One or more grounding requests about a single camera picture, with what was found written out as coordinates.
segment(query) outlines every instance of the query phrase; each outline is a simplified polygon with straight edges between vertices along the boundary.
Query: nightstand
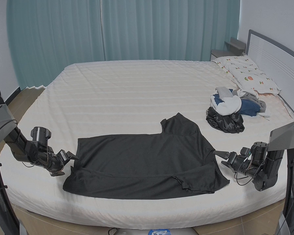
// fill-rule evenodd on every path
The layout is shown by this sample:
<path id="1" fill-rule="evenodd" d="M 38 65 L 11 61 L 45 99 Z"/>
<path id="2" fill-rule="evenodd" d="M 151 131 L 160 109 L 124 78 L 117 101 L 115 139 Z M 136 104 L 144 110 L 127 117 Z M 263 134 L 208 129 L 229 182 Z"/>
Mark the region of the nightstand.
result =
<path id="1" fill-rule="evenodd" d="M 212 49 L 210 60 L 224 56 L 241 56 L 245 51 L 246 44 L 231 37 L 230 41 L 224 42 L 228 50 Z"/>

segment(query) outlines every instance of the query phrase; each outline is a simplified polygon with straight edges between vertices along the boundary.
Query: curtain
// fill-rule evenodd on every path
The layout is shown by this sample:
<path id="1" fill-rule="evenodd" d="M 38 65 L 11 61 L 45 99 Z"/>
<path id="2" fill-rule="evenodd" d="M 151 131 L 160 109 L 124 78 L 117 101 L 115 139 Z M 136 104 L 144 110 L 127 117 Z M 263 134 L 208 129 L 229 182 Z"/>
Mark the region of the curtain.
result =
<path id="1" fill-rule="evenodd" d="M 102 0 L 106 60 L 210 60 L 237 37 L 240 0 Z"/>
<path id="2" fill-rule="evenodd" d="M 105 60 L 100 0 L 8 0 L 7 27 L 21 89 L 47 86 L 70 64 Z"/>
<path id="3" fill-rule="evenodd" d="M 240 0 L 8 0 L 20 88 L 48 85 L 73 63 L 210 60 L 237 37 Z"/>

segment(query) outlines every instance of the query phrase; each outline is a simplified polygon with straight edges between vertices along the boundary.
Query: gray garment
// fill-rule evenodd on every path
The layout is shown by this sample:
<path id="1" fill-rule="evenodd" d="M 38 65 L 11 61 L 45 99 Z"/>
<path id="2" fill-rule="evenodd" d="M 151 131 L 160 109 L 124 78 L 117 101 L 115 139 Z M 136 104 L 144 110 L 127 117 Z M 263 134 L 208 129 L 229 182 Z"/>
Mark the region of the gray garment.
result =
<path id="1" fill-rule="evenodd" d="M 233 97 L 233 94 L 227 87 L 217 87 L 216 90 L 221 100 L 223 100 L 224 97 Z"/>
<path id="2" fill-rule="evenodd" d="M 234 96 L 238 96 L 237 95 L 237 90 L 234 90 L 232 92 L 232 94 Z M 258 112 L 265 112 L 266 111 L 266 107 L 267 107 L 266 103 L 264 101 L 262 101 L 262 100 L 257 99 L 256 96 L 251 95 L 251 93 L 249 93 L 249 92 L 245 92 L 245 95 L 243 97 L 241 97 L 241 99 L 248 99 L 248 100 L 254 102 L 255 104 L 258 104 L 260 106 L 260 110 Z"/>

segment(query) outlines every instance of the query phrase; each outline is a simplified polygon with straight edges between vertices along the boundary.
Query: tile floor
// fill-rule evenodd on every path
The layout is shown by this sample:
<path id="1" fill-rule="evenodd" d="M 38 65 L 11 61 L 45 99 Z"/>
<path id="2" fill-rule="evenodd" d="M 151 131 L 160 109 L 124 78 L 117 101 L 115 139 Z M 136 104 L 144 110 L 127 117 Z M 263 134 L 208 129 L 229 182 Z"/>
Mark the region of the tile floor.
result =
<path id="1" fill-rule="evenodd" d="M 44 88 L 24 89 L 10 104 L 9 109 L 20 121 L 27 109 L 34 103 Z M 4 143 L 0 143 L 0 152 Z M 224 222 L 194 227 L 199 235 L 273 235 L 278 223 L 284 200 L 259 209 L 250 214 Z M 107 235 L 108 227 L 77 225 L 55 220 L 12 204 L 16 216 L 21 219 L 30 235 Z"/>

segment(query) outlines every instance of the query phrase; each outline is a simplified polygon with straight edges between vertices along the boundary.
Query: blue logo sticker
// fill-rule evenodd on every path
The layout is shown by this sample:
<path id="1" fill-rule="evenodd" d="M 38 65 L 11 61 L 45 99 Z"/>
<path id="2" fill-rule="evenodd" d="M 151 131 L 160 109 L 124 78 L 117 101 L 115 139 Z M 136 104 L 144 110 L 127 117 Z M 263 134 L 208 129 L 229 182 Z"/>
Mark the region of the blue logo sticker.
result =
<path id="1" fill-rule="evenodd" d="M 150 230 L 148 235 L 171 235 L 169 229 Z"/>

